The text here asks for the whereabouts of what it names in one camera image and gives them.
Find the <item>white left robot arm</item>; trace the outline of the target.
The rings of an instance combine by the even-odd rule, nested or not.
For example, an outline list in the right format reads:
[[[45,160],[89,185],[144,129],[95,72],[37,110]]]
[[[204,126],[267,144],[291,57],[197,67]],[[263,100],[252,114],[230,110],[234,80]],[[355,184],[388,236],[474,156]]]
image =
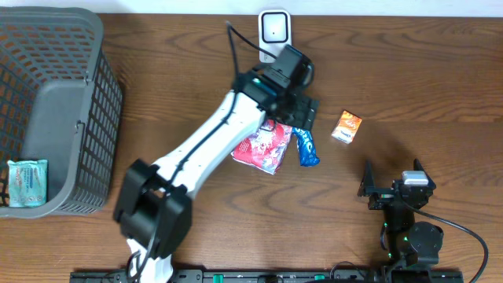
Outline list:
[[[171,256],[192,225],[193,201],[214,169],[268,119],[310,130],[318,101],[304,95],[314,64],[287,45],[272,63],[236,72],[214,114],[179,147],[153,164],[127,169],[113,218],[128,240],[129,282],[167,282]]]

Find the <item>teal wet wipes pack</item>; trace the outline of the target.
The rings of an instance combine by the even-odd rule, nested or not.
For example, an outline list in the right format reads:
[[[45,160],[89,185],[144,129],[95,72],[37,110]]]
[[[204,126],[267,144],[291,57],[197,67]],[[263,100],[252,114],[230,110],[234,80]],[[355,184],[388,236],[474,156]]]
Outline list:
[[[9,167],[9,206],[35,208],[47,201],[47,160],[7,162]]]

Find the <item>red purple snack bag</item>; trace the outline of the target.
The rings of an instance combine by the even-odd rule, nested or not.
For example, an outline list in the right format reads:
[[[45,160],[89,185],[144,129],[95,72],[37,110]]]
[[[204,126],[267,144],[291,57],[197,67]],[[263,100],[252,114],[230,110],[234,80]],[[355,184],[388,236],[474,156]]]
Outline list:
[[[281,166],[291,136],[292,127],[269,119],[240,142],[231,156],[237,162],[274,175]]]

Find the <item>grey plastic mesh basket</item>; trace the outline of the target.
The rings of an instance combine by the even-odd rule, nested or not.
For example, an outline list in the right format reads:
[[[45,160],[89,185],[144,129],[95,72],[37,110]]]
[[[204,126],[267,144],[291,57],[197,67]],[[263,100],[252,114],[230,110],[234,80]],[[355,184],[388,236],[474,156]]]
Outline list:
[[[123,94],[100,18],[81,8],[1,10],[1,215],[87,215],[107,201]],[[9,161],[46,160],[46,202],[13,208]]]

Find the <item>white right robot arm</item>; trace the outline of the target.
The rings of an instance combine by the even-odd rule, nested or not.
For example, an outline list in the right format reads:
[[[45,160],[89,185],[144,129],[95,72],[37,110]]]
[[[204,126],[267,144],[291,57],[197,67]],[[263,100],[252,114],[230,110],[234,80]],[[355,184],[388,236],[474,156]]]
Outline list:
[[[431,268],[439,263],[444,233],[430,222],[416,221],[415,213],[435,188],[419,160],[389,187],[377,186],[371,163],[365,163],[358,195],[369,198],[368,209],[384,213],[380,242],[388,251],[389,264],[380,268],[382,282],[433,281]]]

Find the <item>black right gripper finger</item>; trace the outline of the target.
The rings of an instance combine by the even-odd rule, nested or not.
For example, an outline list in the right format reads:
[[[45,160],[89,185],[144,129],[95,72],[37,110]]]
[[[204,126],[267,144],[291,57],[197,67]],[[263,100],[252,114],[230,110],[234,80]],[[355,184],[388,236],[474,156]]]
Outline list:
[[[364,174],[358,188],[357,195],[359,197],[370,197],[373,193],[375,193],[375,189],[376,186],[373,177],[372,164],[367,160],[365,162]]]
[[[413,169],[415,171],[422,171],[425,174],[429,185],[435,184],[434,181],[431,179],[431,177],[426,172],[426,170],[424,169],[424,167],[422,166],[421,162],[417,158],[413,161]]]

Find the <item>blue Oreo cookie pack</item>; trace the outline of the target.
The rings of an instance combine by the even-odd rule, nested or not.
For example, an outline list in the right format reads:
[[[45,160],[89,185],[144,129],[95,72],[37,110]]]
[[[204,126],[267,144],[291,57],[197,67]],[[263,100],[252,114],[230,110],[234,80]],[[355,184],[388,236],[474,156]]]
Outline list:
[[[302,167],[314,167],[320,163],[314,146],[314,139],[308,130],[294,127],[292,133],[297,138],[299,163]]]

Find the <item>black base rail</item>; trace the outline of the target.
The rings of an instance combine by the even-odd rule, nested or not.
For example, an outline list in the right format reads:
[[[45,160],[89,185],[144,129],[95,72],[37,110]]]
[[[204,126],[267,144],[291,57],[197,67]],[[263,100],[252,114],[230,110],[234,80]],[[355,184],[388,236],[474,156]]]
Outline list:
[[[178,270],[169,280],[170,283],[303,283],[303,282],[350,282],[350,283],[382,283],[382,282],[432,282],[432,283],[463,283],[464,278],[459,271],[422,271],[396,270],[390,277],[379,275],[367,270],[336,270],[333,273],[321,271],[306,272],[272,272],[272,271],[203,271]]]

